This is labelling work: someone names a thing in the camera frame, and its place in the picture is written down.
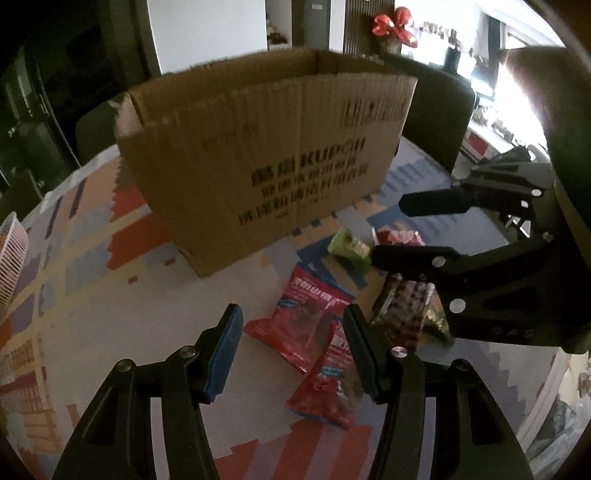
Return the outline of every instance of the green snack package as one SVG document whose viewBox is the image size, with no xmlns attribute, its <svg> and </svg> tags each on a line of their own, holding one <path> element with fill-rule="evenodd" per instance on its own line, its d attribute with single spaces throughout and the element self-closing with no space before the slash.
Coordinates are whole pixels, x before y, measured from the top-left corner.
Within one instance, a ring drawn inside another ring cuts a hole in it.
<svg viewBox="0 0 591 480">
<path fill-rule="evenodd" d="M 347 228 L 342 228 L 336 232 L 336 235 L 330 241 L 328 251 L 337 257 L 347 258 L 353 264 L 355 270 L 361 273 L 367 272 L 371 267 L 371 248 L 358 238 L 355 238 Z"/>
</svg>

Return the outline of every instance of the white wall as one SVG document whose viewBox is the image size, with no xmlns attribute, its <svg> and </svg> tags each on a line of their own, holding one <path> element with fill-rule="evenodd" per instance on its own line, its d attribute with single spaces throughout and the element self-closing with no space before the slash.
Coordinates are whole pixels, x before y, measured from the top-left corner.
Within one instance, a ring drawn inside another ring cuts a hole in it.
<svg viewBox="0 0 591 480">
<path fill-rule="evenodd" d="M 291 45 L 291 0 L 267 0 L 266 6 L 271 24 Z"/>
<path fill-rule="evenodd" d="M 267 49 L 265 0 L 148 0 L 162 73 Z"/>
<path fill-rule="evenodd" d="M 346 0 L 330 1 L 329 49 L 342 52 L 345 40 L 345 3 Z"/>
</svg>

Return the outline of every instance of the bright window light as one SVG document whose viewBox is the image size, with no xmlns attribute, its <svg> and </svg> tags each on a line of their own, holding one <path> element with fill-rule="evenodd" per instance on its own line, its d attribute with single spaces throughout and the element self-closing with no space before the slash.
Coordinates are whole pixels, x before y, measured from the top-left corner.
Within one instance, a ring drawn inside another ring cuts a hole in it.
<svg viewBox="0 0 591 480">
<path fill-rule="evenodd" d="M 515 135 L 518 141 L 526 145 L 537 143 L 547 148 L 540 121 L 534 115 L 529 100 L 504 65 L 499 66 L 495 108 L 504 126 Z"/>
</svg>

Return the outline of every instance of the cardboard box flap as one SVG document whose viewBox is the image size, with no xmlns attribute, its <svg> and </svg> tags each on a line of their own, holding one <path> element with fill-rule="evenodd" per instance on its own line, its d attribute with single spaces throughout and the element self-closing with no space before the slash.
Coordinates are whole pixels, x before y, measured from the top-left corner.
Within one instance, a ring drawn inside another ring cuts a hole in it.
<svg viewBox="0 0 591 480">
<path fill-rule="evenodd" d="M 130 94 L 144 124 L 223 92 L 316 73 L 315 50 L 276 50 L 199 65 L 139 85 Z"/>
<path fill-rule="evenodd" d="M 318 73 L 385 73 L 402 74 L 381 60 L 365 59 L 352 55 L 342 55 L 330 50 L 318 52 Z"/>
</svg>

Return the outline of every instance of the cardboard box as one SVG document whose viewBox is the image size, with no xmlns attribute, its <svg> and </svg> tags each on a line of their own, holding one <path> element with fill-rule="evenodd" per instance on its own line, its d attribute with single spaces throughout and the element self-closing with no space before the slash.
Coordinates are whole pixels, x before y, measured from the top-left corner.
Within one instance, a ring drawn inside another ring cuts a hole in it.
<svg viewBox="0 0 591 480">
<path fill-rule="evenodd" d="M 329 51 L 270 51 L 140 85 L 116 137 L 199 275 L 376 192 L 416 79 Z"/>
</svg>

